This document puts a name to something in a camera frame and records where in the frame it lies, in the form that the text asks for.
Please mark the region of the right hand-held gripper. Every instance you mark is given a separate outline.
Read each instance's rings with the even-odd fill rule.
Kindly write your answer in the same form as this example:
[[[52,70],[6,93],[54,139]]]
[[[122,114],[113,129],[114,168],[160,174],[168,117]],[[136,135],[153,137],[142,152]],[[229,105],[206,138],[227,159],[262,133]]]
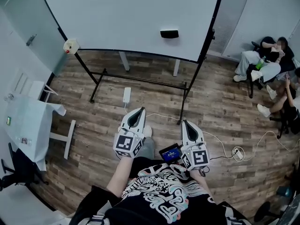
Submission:
[[[194,123],[181,122],[181,160],[188,171],[200,170],[209,165],[209,155],[202,130]]]

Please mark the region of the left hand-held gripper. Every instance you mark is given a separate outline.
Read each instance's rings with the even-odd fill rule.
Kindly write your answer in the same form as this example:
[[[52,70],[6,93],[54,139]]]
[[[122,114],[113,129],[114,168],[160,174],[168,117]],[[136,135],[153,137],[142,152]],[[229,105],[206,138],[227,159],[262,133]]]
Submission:
[[[119,157],[135,158],[143,146],[145,138],[146,109],[140,107],[127,113],[115,134],[113,150]]]

